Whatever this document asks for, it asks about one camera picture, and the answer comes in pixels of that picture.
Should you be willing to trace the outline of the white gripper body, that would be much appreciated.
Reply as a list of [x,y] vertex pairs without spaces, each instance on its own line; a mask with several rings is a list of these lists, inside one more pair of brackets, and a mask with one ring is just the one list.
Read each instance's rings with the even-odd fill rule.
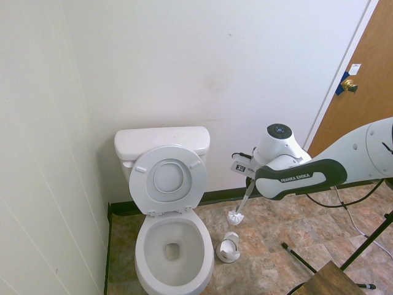
[[249,168],[248,168],[249,177],[251,179],[255,178],[255,170],[258,169],[258,163],[256,162],[255,157],[254,157],[255,150],[256,150],[256,148],[253,148],[250,163],[249,163]]

